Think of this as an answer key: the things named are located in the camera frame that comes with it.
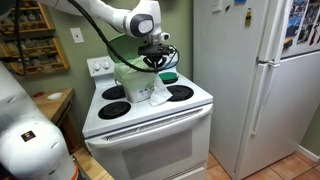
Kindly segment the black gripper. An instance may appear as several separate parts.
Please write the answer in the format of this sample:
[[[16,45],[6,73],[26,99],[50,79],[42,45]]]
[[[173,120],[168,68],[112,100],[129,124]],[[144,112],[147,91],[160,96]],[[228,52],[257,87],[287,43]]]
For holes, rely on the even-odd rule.
[[[143,58],[143,62],[149,67],[156,69],[161,68],[167,61],[167,57],[163,55],[147,55]]]

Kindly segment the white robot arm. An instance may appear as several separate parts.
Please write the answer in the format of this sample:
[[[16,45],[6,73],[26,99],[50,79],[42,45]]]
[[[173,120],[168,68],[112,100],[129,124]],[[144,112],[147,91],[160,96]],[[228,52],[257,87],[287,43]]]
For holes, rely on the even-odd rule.
[[[147,44],[138,48],[138,54],[151,67],[151,72],[164,70],[167,56],[173,52],[163,41],[169,35],[161,28],[161,10],[156,0],[140,0],[135,8],[118,9],[105,4],[102,0],[37,0],[62,12],[84,16],[97,31],[112,53],[127,66],[143,71],[143,69],[126,62],[106,40],[101,30],[93,21],[97,17],[110,24],[116,31],[134,38],[146,38]]]

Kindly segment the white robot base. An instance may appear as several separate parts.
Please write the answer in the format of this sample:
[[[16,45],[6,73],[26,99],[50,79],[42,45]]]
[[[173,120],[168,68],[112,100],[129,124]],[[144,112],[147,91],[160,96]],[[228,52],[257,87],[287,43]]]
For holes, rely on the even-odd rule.
[[[60,129],[0,64],[0,162],[18,180],[76,180]]]

